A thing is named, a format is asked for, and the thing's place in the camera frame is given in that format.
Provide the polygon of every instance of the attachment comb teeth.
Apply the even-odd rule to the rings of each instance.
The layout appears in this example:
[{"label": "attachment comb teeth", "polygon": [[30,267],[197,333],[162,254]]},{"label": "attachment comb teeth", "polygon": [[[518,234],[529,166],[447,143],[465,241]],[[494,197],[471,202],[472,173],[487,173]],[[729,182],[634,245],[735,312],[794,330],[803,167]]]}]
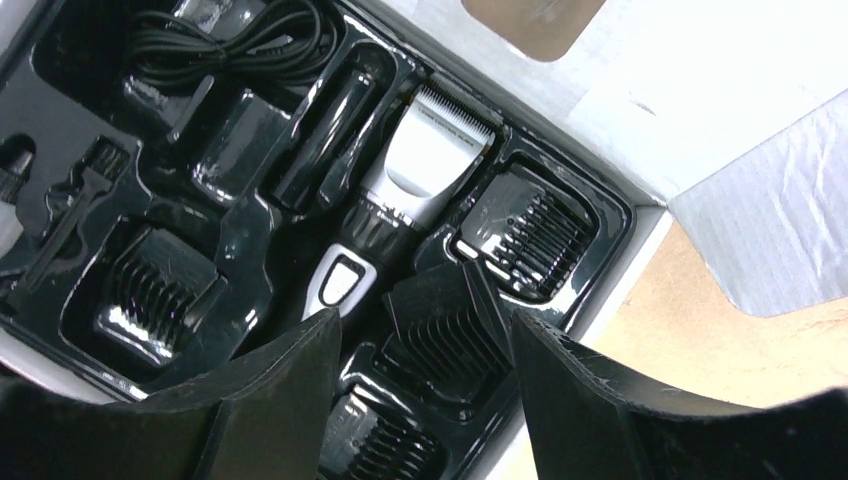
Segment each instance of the attachment comb teeth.
[{"label": "attachment comb teeth", "polygon": [[463,220],[457,253],[488,260],[501,287],[516,297],[551,300],[597,231],[580,202],[554,190],[518,166],[498,175]]},{"label": "attachment comb teeth", "polygon": [[510,368],[497,288],[487,275],[479,261],[447,264],[386,296],[401,344],[436,388],[461,389]]},{"label": "attachment comb teeth", "polygon": [[438,478],[442,452],[437,441],[388,410],[389,407],[378,405],[361,387],[342,397],[327,421],[320,477],[327,480]]},{"label": "attachment comb teeth", "polygon": [[536,195],[496,247],[498,265],[542,297],[562,287],[591,241],[588,226],[548,193]]},{"label": "attachment comb teeth", "polygon": [[156,367],[197,328],[225,281],[215,265],[173,234],[147,228],[115,262],[95,329]]}]

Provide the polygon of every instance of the clipper blade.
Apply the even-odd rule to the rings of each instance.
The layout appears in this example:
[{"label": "clipper blade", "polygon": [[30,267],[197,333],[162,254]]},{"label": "clipper blade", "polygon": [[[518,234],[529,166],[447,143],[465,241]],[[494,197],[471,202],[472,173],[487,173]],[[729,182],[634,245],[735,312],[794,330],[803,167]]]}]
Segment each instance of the clipper blade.
[{"label": "clipper blade", "polygon": [[413,103],[415,102],[432,110],[449,122],[451,126],[460,129],[463,134],[471,137],[475,143],[482,145],[481,152],[485,152],[495,140],[494,132],[469,115],[464,109],[458,107],[457,100],[450,101],[430,87],[422,87],[415,94]]}]

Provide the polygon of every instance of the comb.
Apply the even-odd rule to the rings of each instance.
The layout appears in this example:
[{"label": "comb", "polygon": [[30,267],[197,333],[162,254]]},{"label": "comb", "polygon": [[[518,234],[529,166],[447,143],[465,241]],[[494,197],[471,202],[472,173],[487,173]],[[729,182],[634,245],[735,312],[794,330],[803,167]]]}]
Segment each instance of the comb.
[{"label": "comb", "polygon": [[446,264],[386,295],[399,341],[435,388],[455,390],[510,368],[497,287],[483,262]]},{"label": "comb", "polygon": [[596,234],[576,200],[551,190],[520,169],[498,175],[463,220],[455,243],[461,256],[486,259],[501,287],[528,302],[551,300]]},{"label": "comb", "polygon": [[356,386],[327,420],[319,478],[429,480],[439,477],[443,456],[435,438]]},{"label": "comb", "polygon": [[549,193],[533,197],[494,251],[497,265],[540,297],[550,298],[565,282],[592,237]]},{"label": "comb", "polygon": [[26,298],[32,294],[48,271],[50,264],[62,250],[62,247],[74,234],[77,224],[91,203],[110,190],[118,176],[130,163],[130,155],[115,142],[106,138],[98,139],[83,159],[86,165],[82,171],[82,188],[74,204],[62,215],[58,225],[50,234],[35,262],[18,281],[9,294],[10,307],[20,311]]},{"label": "comb", "polygon": [[147,228],[109,275],[95,330],[155,367],[180,351],[226,281],[172,233]]}]

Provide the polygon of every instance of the cleaning brush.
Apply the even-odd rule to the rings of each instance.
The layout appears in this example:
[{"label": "cleaning brush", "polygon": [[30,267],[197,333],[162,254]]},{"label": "cleaning brush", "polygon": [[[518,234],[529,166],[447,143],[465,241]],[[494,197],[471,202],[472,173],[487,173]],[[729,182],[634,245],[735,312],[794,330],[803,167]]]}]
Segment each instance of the cleaning brush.
[{"label": "cleaning brush", "polygon": [[439,477],[442,457],[431,435],[356,386],[338,401],[327,420],[320,476],[327,480],[428,480]]},{"label": "cleaning brush", "polygon": [[26,297],[41,282],[50,264],[71,235],[74,235],[77,224],[88,207],[94,199],[112,190],[118,176],[129,163],[129,153],[116,143],[105,138],[100,138],[94,143],[83,159],[83,164],[86,166],[82,171],[83,184],[79,195],[47,238],[35,263],[9,294],[7,302],[10,307],[18,311],[23,307]]}]

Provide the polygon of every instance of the white cardboard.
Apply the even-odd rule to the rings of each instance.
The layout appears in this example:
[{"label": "white cardboard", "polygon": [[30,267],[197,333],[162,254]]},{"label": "white cardboard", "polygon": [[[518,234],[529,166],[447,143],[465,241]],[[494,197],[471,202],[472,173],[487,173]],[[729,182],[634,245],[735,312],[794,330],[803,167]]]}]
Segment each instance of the white cardboard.
[{"label": "white cardboard", "polygon": [[[620,173],[661,204],[672,202],[722,288],[745,311],[773,315],[848,294],[842,244],[831,242],[841,238],[831,229],[848,226],[805,216],[811,198],[839,212],[844,197],[829,190],[816,197],[799,186],[779,202],[752,203],[742,185],[772,179],[748,166],[732,169],[747,175],[732,178],[738,188],[725,199],[736,201],[721,209],[708,203],[723,189],[714,182],[728,180],[711,178],[716,172],[774,156],[773,149],[756,153],[767,148],[759,145],[848,89],[848,4],[608,0],[564,57],[543,63],[489,31],[459,0],[361,3],[388,5],[408,30],[420,29],[459,56],[470,67],[466,77],[482,73],[527,107],[525,113],[541,114],[542,123],[597,154],[607,163],[604,171]],[[805,135],[807,146],[825,141],[809,129]],[[792,175],[809,177],[823,168],[816,149],[807,150],[794,149],[800,161],[785,169],[788,184]],[[702,182],[709,187],[698,191],[711,195],[675,201]],[[805,241],[792,240],[798,232]],[[735,240],[724,241],[728,236]],[[818,243],[830,247],[808,250]],[[713,247],[719,244],[723,248]],[[794,284],[805,287],[774,301]]]}]

